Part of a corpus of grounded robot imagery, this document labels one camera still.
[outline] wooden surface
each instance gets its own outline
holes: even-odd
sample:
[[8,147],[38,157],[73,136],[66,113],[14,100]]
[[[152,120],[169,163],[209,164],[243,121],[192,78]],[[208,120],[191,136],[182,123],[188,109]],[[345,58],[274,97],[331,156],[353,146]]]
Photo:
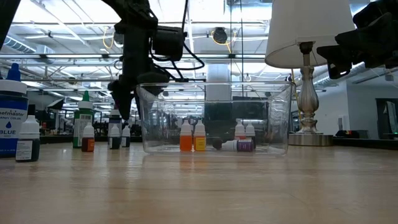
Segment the wooden surface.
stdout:
[[283,158],[42,146],[0,160],[0,223],[398,223],[398,152],[291,147]]

